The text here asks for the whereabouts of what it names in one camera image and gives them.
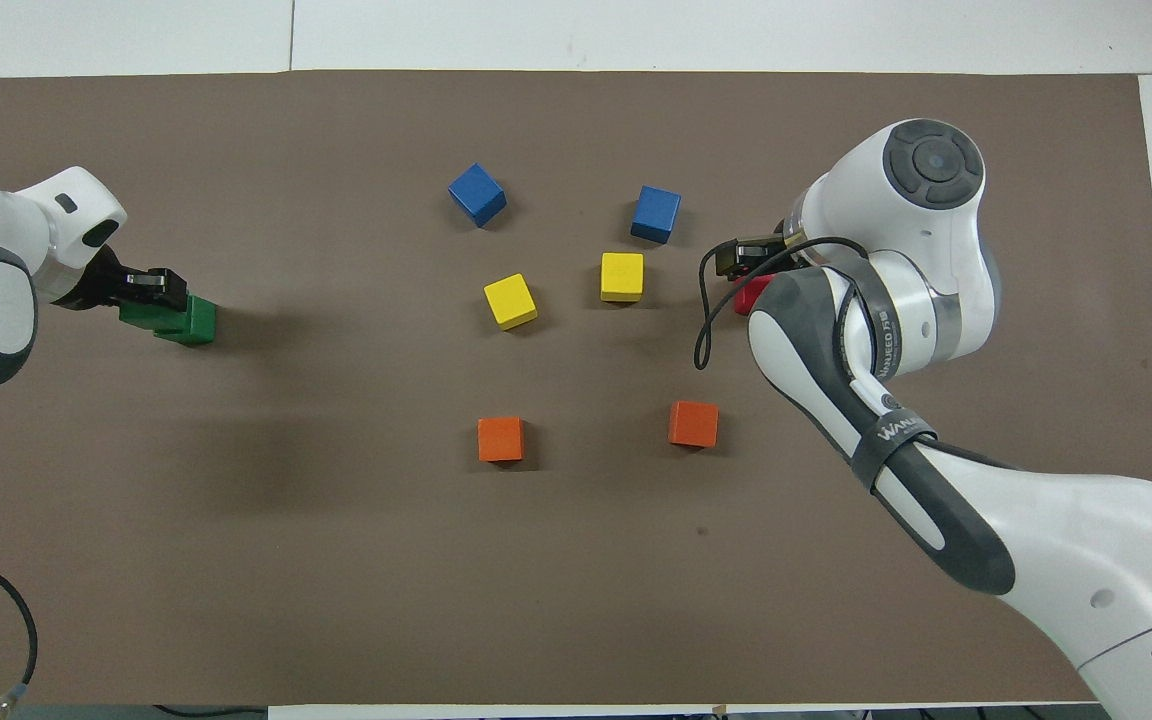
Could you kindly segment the yellow wooden cube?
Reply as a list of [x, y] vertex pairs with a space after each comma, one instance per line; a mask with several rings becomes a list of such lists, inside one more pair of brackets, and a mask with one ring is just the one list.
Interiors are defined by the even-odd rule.
[[511, 331], [538, 319], [539, 310], [524, 274], [515, 273], [483, 288], [493, 320], [500, 331]]
[[599, 300], [608, 304], [635, 304], [645, 290], [645, 258], [641, 252], [604, 252]]

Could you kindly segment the orange wooden cube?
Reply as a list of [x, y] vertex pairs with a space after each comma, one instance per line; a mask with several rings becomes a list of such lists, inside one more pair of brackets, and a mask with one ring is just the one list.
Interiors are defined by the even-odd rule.
[[717, 446], [721, 409], [708, 402], [679, 400], [669, 407], [667, 441], [690, 448]]
[[480, 462], [516, 462], [526, 456], [521, 416], [485, 416], [477, 419], [476, 433]]

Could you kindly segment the red wooden cube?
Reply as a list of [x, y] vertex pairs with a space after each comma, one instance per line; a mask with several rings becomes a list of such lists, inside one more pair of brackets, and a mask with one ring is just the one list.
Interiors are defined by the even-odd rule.
[[759, 300], [761, 293], [765, 290], [773, 279], [772, 274], [755, 275], [750, 281], [741, 288], [733, 296], [732, 309], [733, 313], [738, 316], [749, 316], [755, 309], [756, 301]]

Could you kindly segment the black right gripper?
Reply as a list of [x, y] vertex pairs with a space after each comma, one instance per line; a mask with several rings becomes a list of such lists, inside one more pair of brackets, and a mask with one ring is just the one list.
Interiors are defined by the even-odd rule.
[[714, 275], [742, 279], [796, 270], [799, 260], [790, 251], [795, 243], [794, 237], [783, 234], [761, 234], [736, 238], [736, 243], [721, 243], [712, 252]]

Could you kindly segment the blue wooden cube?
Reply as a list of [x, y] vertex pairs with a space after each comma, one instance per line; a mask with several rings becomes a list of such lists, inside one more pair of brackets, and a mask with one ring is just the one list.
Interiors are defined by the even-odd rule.
[[679, 218], [682, 196], [655, 185], [644, 184], [635, 202], [628, 233], [653, 243], [668, 243]]
[[480, 162], [473, 162], [447, 187], [452, 200], [475, 225], [484, 228], [507, 206], [507, 195]]

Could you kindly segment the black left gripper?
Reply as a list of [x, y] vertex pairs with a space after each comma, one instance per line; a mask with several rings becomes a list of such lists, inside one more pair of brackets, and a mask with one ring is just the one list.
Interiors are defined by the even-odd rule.
[[78, 281], [56, 300], [73, 311], [126, 304], [188, 309], [188, 285], [174, 270], [136, 270], [118, 259], [113, 247], [101, 247]]

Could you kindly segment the green wooden cube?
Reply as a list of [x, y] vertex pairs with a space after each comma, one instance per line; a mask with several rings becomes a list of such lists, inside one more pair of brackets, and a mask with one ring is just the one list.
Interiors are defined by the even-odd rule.
[[189, 328], [187, 311], [156, 304], [134, 304], [126, 302], [119, 306], [119, 320], [142, 331], [156, 334], [156, 338], [169, 338]]
[[185, 310], [162, 314], [156, 338], [183, 346], [210, 344], [217, 338], [218, 310], [215, 304], [189, 293]]

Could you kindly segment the brown table mat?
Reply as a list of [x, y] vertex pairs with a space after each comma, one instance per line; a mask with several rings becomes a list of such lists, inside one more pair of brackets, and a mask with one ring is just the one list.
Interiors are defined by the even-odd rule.
[[[32, 705], [1084, 702], [756, 369], [696, 264], [884, 126], [978, 143], [1005, 305], [901, 377], [947, 442], [1152, 480], [1152, 194], [1134, 76], [293, 71], [0, 79], [0, 187], [83, 167], [111, 237], [219, 306], [185, 348], [44, 306], [0, 387], [0, 571]], [[480, 162], [507, 206], [447, 187]], [[668, 243], [628, 233], [644, 184]], [[641, 252], [635, 304], [604, 252]], [[483, 288], [524, 274], [538, 319]], [[667, 441], [679, 400], [717, 446]], [[526, 456], [477, 458], [521, 416]]]

